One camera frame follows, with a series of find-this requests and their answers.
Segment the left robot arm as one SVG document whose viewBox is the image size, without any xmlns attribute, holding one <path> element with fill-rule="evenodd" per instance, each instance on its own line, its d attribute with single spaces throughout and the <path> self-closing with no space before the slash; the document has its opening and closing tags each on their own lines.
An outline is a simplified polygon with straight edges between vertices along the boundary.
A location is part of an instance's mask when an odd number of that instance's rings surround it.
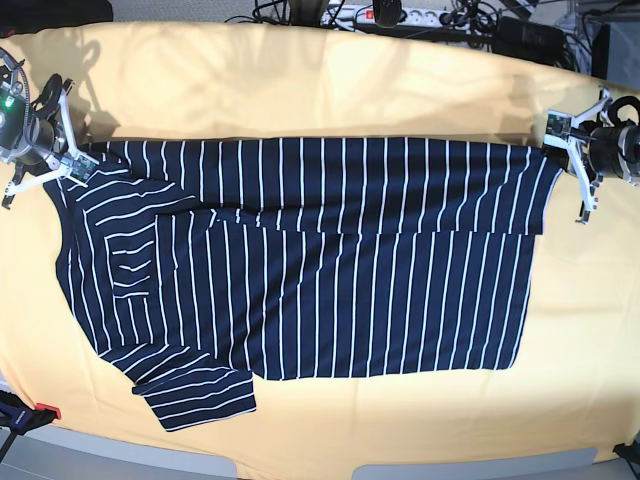
<svg viewBox="0 0 640 480">
<path fill-rule="evenodd" d="M 604 120 L 586 120 L 578 127 L 586 144 L 583 158 L 589 180 L 600 185 L 605 178 L 618 178 L 632 186 L 639 185 L 639 124 L 622 120 L 619 111 L 631 107 L 639 113 L 639 99 L 627 95 L 608 100 L 600 116 Z"/>
</svg>

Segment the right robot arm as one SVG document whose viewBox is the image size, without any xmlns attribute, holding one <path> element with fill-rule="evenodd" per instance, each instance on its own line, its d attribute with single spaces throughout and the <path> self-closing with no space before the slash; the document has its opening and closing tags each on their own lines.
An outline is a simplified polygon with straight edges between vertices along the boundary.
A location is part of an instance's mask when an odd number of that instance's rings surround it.
<svg viewBox="0 0 640 480">
<path fill-rule="evenodd" d="M 24 63 L 1 51 L 1 161 L 5 164 L 59 168 L 66 148 L 59 100 L 65 93 L 58 74 L 52 75 L 36 99 Z"/>
</svg>

